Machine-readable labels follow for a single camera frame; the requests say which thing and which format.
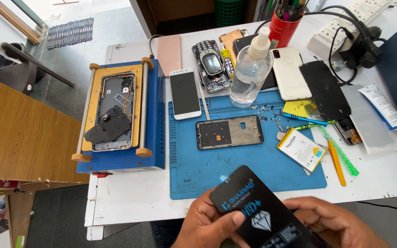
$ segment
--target white phone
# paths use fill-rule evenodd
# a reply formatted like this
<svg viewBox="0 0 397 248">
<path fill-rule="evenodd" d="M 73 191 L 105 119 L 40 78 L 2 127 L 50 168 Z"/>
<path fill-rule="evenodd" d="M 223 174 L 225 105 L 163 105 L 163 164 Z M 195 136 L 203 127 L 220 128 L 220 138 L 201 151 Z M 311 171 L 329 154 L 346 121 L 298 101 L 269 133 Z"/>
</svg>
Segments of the white phone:
<svg viewBox="0 0 397 248">
<path fill-rule="evenodd" d="M 273 72 L 277 79 L 281 98 L 285 101 L 312 97 L 309 87 L 300 71 L 303 64 L 295 47 L 283 47 L 272 50 Z"/>
<path fill-rule="evenodd" d="M 194 69 L 171 71 L 169 81 L 173 94 L 174 119 L 179 121 L 201 116 Z"/>
</svg>

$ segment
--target blue screwdriver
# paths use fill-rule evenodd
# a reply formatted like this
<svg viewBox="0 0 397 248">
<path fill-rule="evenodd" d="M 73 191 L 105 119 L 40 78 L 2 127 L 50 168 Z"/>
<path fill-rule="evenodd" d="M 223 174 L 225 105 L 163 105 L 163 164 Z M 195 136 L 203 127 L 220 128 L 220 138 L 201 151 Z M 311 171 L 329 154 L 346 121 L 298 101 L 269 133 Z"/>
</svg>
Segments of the blue screwdriver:
<svg viewBox="0 0 397 248">
<path fill-rule="evenodd" d="M 304 117 L 300 117 L 300 116 L 296 116 L 294 114 L 288 114 L 288 113 L 284 113 L 283 111 L 280 111 L 280 113 L 274 113 L 276 115 L 282 115 L 286 118 L 292 119 L 292 120 L 299 120 L 299 121 L 308 121 L 308 122 L 312 122 L 324 127 L 327 127 L 327 125 L 329 124 L 327 121 L 317 121 L 317 120 L 311 120 L 311 119 L 307 119 Z"/>
</svg>

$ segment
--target power strip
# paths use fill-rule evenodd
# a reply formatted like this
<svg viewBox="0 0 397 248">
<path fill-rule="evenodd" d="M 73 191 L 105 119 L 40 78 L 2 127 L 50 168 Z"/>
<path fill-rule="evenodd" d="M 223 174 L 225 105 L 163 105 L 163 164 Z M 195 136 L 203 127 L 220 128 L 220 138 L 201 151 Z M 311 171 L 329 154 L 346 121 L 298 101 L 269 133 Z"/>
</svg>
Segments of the power strip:
<svg viewBox="0 0 397 248">
<path fill-rule="evenodd" d="M 360 21 L 368 25 L 373 19 L 387 9 L 391 3 L 392 0 L 357 0 L 348 9 L 355 14 Z M 344 11 L 339 13 L 348 16 L 348 14 Z M 352 33 L 356 31 L 355 25 L 353 25 L 351 22 L 341 17 L 336 17 L 333 19 L 333 21 L 329 22 L 312 36 L 309 43 L 307 44 L 307 48 L 309 48 L 315 54 L 318 54 L 322 59 L 328 60 L 332 40 L 336 30 L 339 27 L 345 27 Z M 345 38 L 346 35 L 344 30 L 339 31 L 334 43 L 332 54 L 339 49 Z"/>
</svg>

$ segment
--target blue silicone repair mat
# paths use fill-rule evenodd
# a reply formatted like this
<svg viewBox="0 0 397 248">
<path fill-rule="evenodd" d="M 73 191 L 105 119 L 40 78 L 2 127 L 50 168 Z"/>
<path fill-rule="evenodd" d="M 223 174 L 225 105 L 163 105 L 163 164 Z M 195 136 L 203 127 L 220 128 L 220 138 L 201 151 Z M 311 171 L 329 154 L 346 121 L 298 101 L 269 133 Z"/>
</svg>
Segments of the blue silicone repair mat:
<svg viewBox="0 0 397 248">
<path fill-rule="evenodd" d="M 264 135 L 263 144 L 199 150 L 196 123 L 206 121 L 201 117 L 176 121 L 173 103 L 169 102 L 169 170 L 170 195 L 173 200 L 199 197 L 220 183 L 220 175 L 230 175 L 241 165 L 247 165 L 273 192 L 319 189 L 327 186 L 321 164 L 307 176 L 303 168 L 276 148 L 280 125 L 297 127 L 308 124 L 275 116 L 284 107 L 278 90 L 260 92 L 251 107 L 241 109 L 231 104 L 229 96 L 206 99 L 211 120 L 238 116 L 258 115 Z M 301 131 L 313 140 L 310 130 Z"/>
</svg>

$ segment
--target phone battery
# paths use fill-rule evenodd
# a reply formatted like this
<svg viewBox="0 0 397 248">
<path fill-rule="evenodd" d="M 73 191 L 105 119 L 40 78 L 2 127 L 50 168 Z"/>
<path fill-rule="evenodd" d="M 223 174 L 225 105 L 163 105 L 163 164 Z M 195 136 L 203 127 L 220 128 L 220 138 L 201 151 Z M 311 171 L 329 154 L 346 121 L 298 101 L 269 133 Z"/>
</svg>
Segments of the phone battery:
<svg viewBox="0 0 397 248">
<path fill-rule="evenodd" d="M 257 115 L 196 123 L 197 147 L 200 150 L 236 147 L 264 142 Z"/>
<path fill-rule="evenodd" d="M 277 148 L 310 172 L 314 171 L 326 153 L 326 150 L 293 127 L 287 131 Z"/>
</svg>

